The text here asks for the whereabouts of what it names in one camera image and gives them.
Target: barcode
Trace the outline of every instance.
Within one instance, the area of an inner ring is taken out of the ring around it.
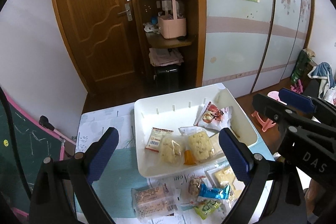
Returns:
[[[168,210],[168,212],[171,212],[173,210],[177,211],[177,206],[175,204],[171,205],[171,206],[167,206],[167,210]]]
[[[153,145],[159,145],[159,142],[151,141],[150,144],[153,144]]]

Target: white plastic tray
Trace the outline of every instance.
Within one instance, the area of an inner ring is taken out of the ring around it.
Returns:
[[[152,127],[174,130],[174,135],[180,135],[179,127],[192,126],[206,101],[214,102],[218,108],[233,106],[231,128],[240,136],[239,141],[247,146],[257,142],[258,136],[244,111],[223,84],[140,99],[134,105],[134,118],[136,157],[139,173],[142,176],[163,177],[195,168],[195,166],[187,166],[183,163],[176,167],[159,165],[158,153],[145,150],[145,146]],[[209,136],[215,133],[211,130],[206,131]],[[225,160],[225,155],[221,153],[204,165],[223,160]]]

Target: chalkboard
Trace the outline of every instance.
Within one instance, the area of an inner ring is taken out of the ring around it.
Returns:
[[[16,143],[29,188],[33,190],[43,159],[59,160],[64,152],[64,140],[25,113],[8,96],[14,123]],[[29,212],[29,199],[21,183],[9,136],[7,116],[0,103],[0,190],[12,208]]]

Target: metal screw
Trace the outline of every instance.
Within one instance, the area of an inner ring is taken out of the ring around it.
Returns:
[[[75,154],[75,159],[76,159],[76,160],[79,160],[79,159],[81,159],[83,156],[84,156],[84,153],[83,153],[83,152],[77,152],[77,153]]]
[[[288,130],[292,133],[296,133],[297,132],[297,129],[294,127],[294,126],[289,126],[288,127]]]
[[[262,160],[263,159],[263,156],[259,153],[255,153],[253,156],[256,160]]]
[[[50,158],[50,157],[46,157],[46,158],[43,160],[43,163],[45,163],[45,164],[48,164],[49,162],[51,162],[51,158]]]

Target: corner shelf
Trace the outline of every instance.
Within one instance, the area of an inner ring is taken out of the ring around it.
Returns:
[[[146,37],[148,43],[153,48],[177,48],[177,47],[184,47],[190,46],[195,39],[194,37],[188,37],[184,41],[180,41],[177,38],[172,39],[165,39],[162,35],[156,33],[148,33],[146,32]]]

